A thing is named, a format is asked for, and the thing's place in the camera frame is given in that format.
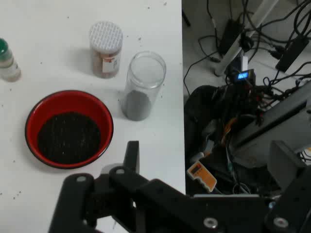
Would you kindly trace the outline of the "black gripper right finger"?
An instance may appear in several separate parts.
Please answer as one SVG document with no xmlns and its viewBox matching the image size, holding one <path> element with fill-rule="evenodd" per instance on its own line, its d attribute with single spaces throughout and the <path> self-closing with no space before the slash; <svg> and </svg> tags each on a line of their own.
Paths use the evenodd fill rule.
<svg viewBox="0 0 311 233">
<path fill-rule="evenodd" d="M 283 141 L 272 141 L 267 168 L 281 196 L 265 217 L 271 233 L 309 233 L 311 231 L 311 167 Z"/>
</svg>

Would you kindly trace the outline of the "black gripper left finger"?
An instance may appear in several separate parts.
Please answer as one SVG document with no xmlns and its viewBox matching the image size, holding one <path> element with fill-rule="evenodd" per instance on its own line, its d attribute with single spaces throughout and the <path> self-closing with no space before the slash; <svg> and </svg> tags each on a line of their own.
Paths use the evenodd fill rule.
<svg viewBox="0 0 311 233">
<path fill-rule="evenodd" d="M 111 216 L 130 233 L 216 233 L 219 221 L 160 180 L 138 174 L 139 142 L 127 144 L 124 162 L 94 178 L 65 178 L 49 227 L 51 233 L 95 233 Z"/>
</svg>

